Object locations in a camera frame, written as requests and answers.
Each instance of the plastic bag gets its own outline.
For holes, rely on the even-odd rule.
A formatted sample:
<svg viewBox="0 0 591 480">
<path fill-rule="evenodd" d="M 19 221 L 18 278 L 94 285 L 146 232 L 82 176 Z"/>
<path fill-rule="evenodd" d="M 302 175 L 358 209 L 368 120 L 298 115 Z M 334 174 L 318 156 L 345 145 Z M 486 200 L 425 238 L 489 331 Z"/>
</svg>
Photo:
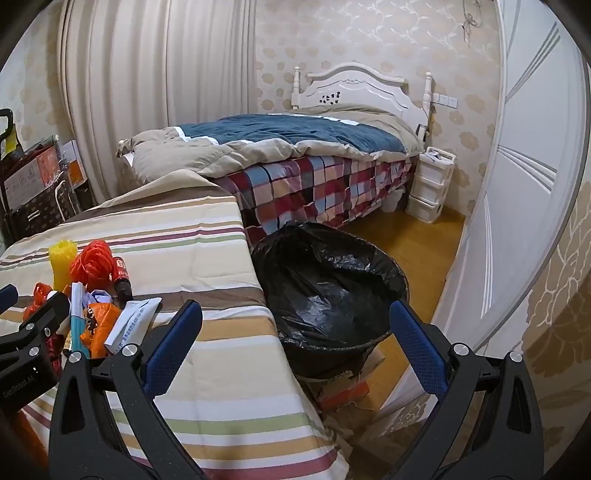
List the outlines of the plastic bag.
<svg viewBox="0 0 591 480">
<path fill-rule="evenodd" d="M 360 369 L 389 335 L 391 303 L 408 300 L 394 260 L 320 223 L 284 225 L 256 245 L 252 261 L 290 365 L 302 377 Z"/>
<path fill-rule="evenodd" d="M 80 335 L 80 341 L 90 351 L 90 358 L 102 358 L 107 356 L 104 343 L 119 318 L 121 310 L 112 303 L 91 303 L 88 308 L 92 311 L 92 315 L 89 312 L 90 318 L 84 332 Z"/>
<path fill-rule="evenodd" d="M 25 322 L 33 313 L 35 313 L 41 305 L 47 300 L 47 296 L 52 288 L 46 283 L 38 282 L 33 290 L 33 305 L 29 305 L 22 313 L 22 321 Z"/>
</svg>

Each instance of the white curtain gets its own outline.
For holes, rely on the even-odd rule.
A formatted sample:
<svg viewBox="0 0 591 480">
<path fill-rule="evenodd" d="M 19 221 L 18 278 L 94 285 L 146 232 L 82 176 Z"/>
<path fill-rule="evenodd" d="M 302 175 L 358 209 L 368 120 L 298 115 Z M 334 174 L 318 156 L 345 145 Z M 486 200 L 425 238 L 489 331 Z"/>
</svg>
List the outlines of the white curtain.
<svg viewBox="0 0 591 480">
<path fill-rule="evenodd" d="M 123 193 L 119 140 L 256 111 L 255 3 L 64 2 L 60 86 L 99 202 Z"/>
</svg>

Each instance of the wooden floor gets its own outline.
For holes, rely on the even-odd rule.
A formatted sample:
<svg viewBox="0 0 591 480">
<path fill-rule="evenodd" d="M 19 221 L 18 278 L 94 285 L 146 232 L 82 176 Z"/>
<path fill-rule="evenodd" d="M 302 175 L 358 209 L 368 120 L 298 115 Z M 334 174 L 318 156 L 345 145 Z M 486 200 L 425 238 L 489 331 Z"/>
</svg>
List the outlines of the wooden floor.
<svg viewBox="0 0 591 480">
<path fill-rule="evenodd" d="M 432 225 L 404 211 L 377 210 L 354 220 L 345 230 L 372 242 L 398 263 L 408 278 L 411 307 L 423 321 L 430 322 L 456 256 L 463 224 L 463 215 L 446 208 Z M 363 432 L 408 365 L 393 336 L 380 343 L 379 348 L 386 358 L 369 377 L 368 396 L 333 414 L 341 426 L 356 434 Z M 379 480 L 387 468 L 358 448 L 354 448 L 350 463 L 355 480 Z"/>
</svg>

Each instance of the trash can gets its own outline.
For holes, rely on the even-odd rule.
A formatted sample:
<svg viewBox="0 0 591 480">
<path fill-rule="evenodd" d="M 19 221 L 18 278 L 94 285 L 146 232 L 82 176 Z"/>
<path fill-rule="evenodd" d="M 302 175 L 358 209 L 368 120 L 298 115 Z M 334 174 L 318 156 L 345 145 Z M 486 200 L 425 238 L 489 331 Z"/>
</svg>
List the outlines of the trash can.
<svg viewBox="0 0 591 480">
<path fill-rule="evenodd" d="M 301 378 L 357 374 L 390 334 L 391 303 L 408 301 L 408 281 L 392 258 L 321 223 L 287 223 L 258 242 L 252 262 Z"/>
</svg>

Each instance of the red bottle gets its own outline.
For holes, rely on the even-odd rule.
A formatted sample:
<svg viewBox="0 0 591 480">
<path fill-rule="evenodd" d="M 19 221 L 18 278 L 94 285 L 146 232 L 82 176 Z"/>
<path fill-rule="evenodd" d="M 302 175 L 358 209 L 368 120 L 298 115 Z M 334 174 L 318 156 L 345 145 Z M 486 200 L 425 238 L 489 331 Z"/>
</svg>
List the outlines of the red bottle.
<svg viewBox="0 0 591 480">
<path fill-rule="evenodd" d="M 117 294 L 119 308 L 123 310 L 127 302 L 134 299 L 134 295 L 131 291 L 131 282 L 125 262 L 121 257 L 113 257 L 113 271 L 111 276 L 113 277 L 113 287 Z"/>
</svg>

